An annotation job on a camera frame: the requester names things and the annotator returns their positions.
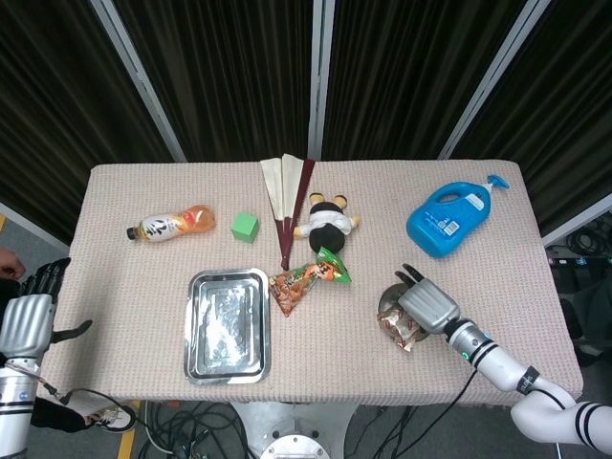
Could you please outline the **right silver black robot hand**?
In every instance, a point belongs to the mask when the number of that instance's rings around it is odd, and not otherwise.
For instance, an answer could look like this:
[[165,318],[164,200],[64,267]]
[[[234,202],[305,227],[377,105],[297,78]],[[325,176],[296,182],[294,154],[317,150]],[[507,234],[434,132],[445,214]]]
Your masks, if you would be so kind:
[[409,264],[396,271],[406,291],[398,304],[430,335],[441,335],[445,327],[460,317],[458,304],[430,279]]

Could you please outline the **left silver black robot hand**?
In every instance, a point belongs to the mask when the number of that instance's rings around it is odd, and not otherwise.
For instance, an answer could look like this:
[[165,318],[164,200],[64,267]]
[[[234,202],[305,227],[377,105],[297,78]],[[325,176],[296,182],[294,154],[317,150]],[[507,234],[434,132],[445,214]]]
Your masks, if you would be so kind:
[[78,327],[54,329],[58,294],[69,257],[60,258],[37,269],[26,280],[1,281],[1,358],[40,359],[52,344],[75,339],[86,333],[93,321]]

